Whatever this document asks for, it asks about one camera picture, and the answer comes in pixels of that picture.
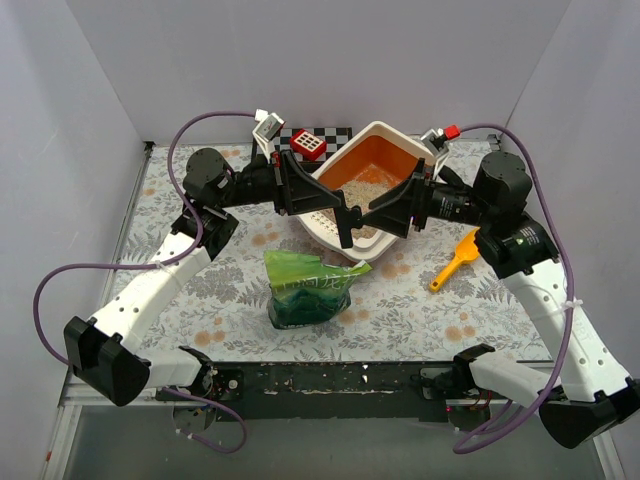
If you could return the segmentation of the black bag clip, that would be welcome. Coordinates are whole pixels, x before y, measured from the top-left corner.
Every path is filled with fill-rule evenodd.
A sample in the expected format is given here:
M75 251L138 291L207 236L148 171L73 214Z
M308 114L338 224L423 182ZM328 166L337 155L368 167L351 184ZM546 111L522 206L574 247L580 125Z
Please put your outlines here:
M342 249L353 247L352 229L362 227L362 211L359 206L348 208L341 205L333 209L335 223L338 229L339 241Z

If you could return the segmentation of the yellow plastic scoop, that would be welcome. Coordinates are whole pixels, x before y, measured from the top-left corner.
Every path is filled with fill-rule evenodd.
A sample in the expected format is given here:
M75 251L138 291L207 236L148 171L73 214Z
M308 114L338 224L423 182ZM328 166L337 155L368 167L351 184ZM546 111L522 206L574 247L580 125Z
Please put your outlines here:
M479 258L480 253L475 243L475 236L478 231L478 228L470 231L456 246L452 260L429 284L431 292L439 292L451 276L463 265L470 264Z

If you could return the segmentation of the green litter bag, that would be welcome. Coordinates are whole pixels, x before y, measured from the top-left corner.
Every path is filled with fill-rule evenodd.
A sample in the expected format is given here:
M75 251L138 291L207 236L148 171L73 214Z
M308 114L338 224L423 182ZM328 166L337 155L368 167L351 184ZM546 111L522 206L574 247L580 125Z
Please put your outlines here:
M365 261L351 267L324 264L318 256L284 250L264 253L272 326L287 330L328 322L351 305L350 288L372 270Z

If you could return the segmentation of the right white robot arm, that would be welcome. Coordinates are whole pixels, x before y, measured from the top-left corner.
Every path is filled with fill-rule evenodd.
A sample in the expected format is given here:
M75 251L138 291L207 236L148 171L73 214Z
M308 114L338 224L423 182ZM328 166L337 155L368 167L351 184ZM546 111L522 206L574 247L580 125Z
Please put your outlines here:
M556 243L526 213L532 172L520 157L493 152L466 185L453 172L438 181L434 168L419 161L406 180L370 202L363 222L399 237L423 229L429 218L477 227L480 256L528 315L555 369L545 375L479 344L427 384L469 398L495 392L531 409L557 443L572 449L638 413L639 382L604 345Z

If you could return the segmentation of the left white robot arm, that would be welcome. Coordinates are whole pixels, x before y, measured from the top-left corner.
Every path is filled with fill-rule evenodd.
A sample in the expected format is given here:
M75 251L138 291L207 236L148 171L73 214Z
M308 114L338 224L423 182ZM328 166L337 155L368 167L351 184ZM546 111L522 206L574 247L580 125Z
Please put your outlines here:
M140 355L143 338L180 290L225 248L238 221L228 208L273 203L281 215L339 208L342 194L305 172L290 150L258 156L234 171L213 148L193 153L183 188L189 202L172 224L148 270L140 273L90 319L72 318L64 328L73 374L116 406L146 388L177 386L193 400L213 386L213 362L189 347Z

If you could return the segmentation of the cat litter pile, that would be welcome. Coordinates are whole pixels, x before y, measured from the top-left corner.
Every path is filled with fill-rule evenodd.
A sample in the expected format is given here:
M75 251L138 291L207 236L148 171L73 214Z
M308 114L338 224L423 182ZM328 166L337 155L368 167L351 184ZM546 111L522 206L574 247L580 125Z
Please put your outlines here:
M369 204L376 198L387 192L387 186L384 183L369 183L360 180L351 180L344 183L340 189L342 190L346 204L349 208L358 206L362 214L369 212ZM371 226L363 226L361 229L353 229L352 237L356 239L373 238L378 230Z

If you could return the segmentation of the white orange litter box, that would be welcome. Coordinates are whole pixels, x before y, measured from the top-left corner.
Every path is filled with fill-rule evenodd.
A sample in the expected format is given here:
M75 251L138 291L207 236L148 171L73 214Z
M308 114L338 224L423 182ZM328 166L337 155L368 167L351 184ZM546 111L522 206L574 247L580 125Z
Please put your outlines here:
M421 158L428 165L436 162L423 144L381 121L374 121L339 148L313 177L331 190L342 190L349 207L359 206L366 212L376 195L364 193L356 200L346 187L348 183L359 182L383 194L404 181ZM355 262L377 259L397 240L382 230L363 227L352 231L353 246L344 249L332 211L306 213L298 220L319 244Z

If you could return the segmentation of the red white grid block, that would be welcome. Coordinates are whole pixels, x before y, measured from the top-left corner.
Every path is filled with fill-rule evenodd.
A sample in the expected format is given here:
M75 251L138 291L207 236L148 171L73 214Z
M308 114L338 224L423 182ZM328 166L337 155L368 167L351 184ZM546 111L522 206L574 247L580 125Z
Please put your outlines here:
M325 140L304 129L299 130L290 138L289 146L308 161L316 161L327 150Z

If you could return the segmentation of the black white checkerboard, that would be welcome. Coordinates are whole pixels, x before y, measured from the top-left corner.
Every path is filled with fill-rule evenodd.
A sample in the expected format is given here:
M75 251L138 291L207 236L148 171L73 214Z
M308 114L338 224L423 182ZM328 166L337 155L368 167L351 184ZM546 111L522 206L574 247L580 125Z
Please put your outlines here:
M303 127L314 136L327 143L326 152L336 152L353 137L352 127ZM273 140L274 147L279 150L290 146L290 139L300 131L300 128L286 128L280 130L279 136Z

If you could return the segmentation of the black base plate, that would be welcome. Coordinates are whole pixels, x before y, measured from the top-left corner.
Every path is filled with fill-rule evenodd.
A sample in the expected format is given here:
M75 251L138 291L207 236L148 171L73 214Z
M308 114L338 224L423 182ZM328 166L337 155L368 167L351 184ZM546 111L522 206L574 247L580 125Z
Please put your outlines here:
M451 361L217 363L212 399L246 420L414 418L451 408L485 414L492 394L465 392Z

